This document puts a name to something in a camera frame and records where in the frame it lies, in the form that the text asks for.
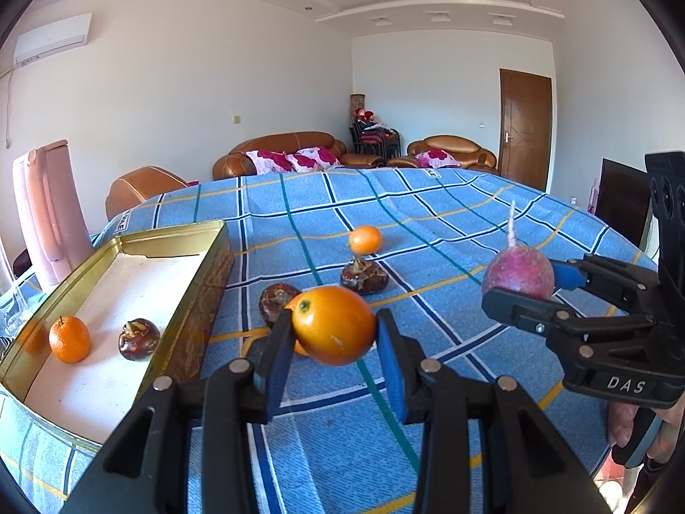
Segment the person's right hand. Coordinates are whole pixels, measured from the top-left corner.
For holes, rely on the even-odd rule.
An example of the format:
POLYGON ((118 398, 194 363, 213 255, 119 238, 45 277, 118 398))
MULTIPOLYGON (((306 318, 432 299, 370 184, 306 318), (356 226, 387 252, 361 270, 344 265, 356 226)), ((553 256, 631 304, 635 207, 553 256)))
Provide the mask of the person's right hand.
POLYGON ((608 438, 612 460, 636 468, 643 460, 667 464, 683 433, 684 398, 670 409, 648 409, 633 404, 608 405, 608 438))

